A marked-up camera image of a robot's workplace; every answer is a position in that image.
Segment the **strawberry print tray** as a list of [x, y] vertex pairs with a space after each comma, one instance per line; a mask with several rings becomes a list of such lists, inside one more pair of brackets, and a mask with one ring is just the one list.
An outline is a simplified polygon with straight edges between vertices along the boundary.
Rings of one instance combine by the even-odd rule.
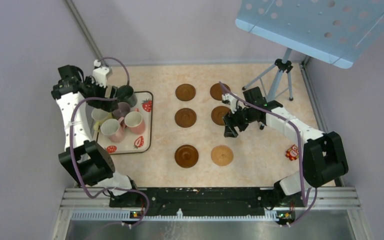
[[125, 131], [125, 138], [120, 143], [111, 142], [108, 137], [99, 131], [96, 131], [93, 135], [97, 143], [111, 155], [143, 153], [151, 146], [154, 96], [150, 91], [139, 91], [135, 95], [137, 103], [133, 109], [138, 109], [143, 116], [145, 124], [144, 133], [135, 134], [127, 129]]

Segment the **brown coaster three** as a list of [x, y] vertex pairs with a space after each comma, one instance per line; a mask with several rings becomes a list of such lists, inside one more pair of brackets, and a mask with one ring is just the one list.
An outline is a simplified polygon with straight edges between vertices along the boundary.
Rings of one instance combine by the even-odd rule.
[[181, 108], [175, 113], [174, 120], [179, 127], [189, 128], [196, 123], [197, 114], [191, 108]]

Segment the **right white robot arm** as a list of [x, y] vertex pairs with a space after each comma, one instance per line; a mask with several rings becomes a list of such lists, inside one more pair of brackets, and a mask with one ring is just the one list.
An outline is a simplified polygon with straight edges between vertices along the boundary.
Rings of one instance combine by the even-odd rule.
[[266, 100], [259, 87], [244, 91], [241, 99], [223, 84], [220, 86], [222, 103], [230, 107], [222, 118], [224, 137], [236, 138], [249, 124], [257, 122], [277, 130], [297, 146], [299, 170], [274, 184], [273, 200], [277, 205], [287, 206], [296, 193], [301, 193], [303, 202], [307, 203], [311, 188], [321, 187], [349, 171], [338, 133], [326, 133], [307, 125], [278, 101]]

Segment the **brown coaster five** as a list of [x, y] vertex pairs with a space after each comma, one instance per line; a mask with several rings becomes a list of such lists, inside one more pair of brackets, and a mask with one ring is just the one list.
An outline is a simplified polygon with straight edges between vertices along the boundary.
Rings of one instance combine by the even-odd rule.
[[174, 159], [180, 167], [185, 169], [192, 168], [199, 160], [199, 152], [194, 146], [184, 144], [177, 148]]

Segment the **brown coaster one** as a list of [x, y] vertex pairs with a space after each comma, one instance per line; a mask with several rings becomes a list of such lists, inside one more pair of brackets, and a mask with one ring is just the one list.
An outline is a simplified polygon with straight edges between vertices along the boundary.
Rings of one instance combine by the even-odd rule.
[[196, 96], [196, 88], [188, 83], [180, 84], [175, 90], [177, 99], [183, 102], [188, 102]]

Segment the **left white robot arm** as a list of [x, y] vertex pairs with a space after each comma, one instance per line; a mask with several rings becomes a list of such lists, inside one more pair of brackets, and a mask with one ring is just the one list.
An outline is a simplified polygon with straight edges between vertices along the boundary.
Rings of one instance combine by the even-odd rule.
[[115, 109], [119, 102], [118, 88], [108, 84], [112, 69], [96, 64], [92, 74], [85, 76], [79, 67], [65, 65], [59, 67], [58, 72], [60, 80], [53, 86], [51, 95], [60, 109], [65, 132], [59, 162], [89, 198], [97, 195], [91, 194], [88, 186], [101, 187], [112, 197], [121, 196], [127, 206], [136, 206], [141, 194], [135, 182], [117, 172], [110, 154], [93, 140], [86, 112], [87, 105], [107, 114]]

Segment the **brown coaster two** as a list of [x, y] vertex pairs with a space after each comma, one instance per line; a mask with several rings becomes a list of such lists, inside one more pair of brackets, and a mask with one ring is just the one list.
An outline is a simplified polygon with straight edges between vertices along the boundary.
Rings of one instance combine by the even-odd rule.
[[222, 101], [223, 89], [219, 83], [215, 83], [210, 88], [210, 95], [217, 101]]

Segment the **brown coaster four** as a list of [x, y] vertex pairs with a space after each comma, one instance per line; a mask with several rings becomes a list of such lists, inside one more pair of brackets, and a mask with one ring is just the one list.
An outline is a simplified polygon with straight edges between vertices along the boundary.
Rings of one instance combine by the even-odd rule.
[[226, 106], [217, 106], [211, 112], [211, 120], [218, 126], [224, 126], [223, 117], [228, 114], [230, 111], [229, 107]]

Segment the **light wooden coaster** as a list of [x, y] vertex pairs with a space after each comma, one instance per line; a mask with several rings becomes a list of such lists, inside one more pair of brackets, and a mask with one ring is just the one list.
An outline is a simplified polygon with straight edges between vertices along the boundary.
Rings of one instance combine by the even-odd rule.
[[220, 167], [231, 164], [234, 159], [233, 151], [226, 145], [214, 147], [210, 155], [212, 162]]

